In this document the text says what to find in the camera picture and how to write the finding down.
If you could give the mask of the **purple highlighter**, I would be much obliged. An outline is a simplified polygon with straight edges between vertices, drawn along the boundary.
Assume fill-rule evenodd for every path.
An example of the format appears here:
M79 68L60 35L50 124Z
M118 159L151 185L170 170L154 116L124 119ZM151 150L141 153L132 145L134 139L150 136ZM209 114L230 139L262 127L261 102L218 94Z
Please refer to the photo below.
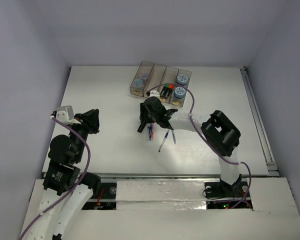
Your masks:
M137 129L137 132L142 133L144 128L146 127L146 125L147 125L146 123L141 123L140 126Z

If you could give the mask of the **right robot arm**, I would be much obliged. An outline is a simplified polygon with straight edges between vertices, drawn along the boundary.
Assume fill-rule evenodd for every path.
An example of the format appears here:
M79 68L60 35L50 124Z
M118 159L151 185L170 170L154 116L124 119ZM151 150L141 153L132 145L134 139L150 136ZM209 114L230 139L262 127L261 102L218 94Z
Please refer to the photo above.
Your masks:
M141 133L147 124L156 123L163 129L196 132L218 156L220 186L218 190L226 197L232 197L239 189L242 174L239 170L237 147L241 133L220 110L210 115L193 114L166 109L157 97L149 97L139 105Z

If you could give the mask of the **orange highlighter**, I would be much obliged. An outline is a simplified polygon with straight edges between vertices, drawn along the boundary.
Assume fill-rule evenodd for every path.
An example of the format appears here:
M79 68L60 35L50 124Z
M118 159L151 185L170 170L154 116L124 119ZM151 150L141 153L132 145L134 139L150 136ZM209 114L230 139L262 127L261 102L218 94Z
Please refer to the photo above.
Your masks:
M173 91L173 88L174 88L174 85L173 84L169 84L169 85L165 85L165 92L164 92L164 96L165 98L169 98L172 91Z

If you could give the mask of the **green highlighter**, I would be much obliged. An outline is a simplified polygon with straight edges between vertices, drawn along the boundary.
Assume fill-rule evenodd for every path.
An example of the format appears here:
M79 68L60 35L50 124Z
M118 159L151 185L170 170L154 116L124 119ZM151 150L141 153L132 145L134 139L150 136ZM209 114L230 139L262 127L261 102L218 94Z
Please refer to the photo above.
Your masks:
M166 85L168 85L168 84L165 84L163 87L162 87L162 90L161 90L161 92L160 92L160 97L162 98L162 99L166 99L165 98L165 86Z

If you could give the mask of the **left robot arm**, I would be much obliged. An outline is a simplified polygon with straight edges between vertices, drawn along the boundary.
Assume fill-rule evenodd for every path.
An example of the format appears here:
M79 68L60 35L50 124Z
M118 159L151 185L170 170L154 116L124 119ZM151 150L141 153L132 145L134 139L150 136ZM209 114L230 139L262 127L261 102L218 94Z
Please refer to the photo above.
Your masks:
M101 193L100 176L88 172L88 167L80 170L76 166L84 151L86 165L90 164L87 139L99 132L99 110L75 114L72 106L61 106L50 118L69 134L57 135L50 142L37 215L21 233L21 240L65 240L86 202Z

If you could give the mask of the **paperclip jar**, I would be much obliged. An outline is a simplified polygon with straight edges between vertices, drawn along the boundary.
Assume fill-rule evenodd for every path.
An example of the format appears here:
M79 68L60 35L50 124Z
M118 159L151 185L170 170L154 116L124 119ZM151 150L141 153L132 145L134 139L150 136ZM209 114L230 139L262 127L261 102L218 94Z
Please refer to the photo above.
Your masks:
M149 78L149 74L142 74L142 75L139 75L139 78L144 82L146 83L148 78Z
M144 86L144 82L141 79L135 79L132 82L132 86L137 89L142 89Z

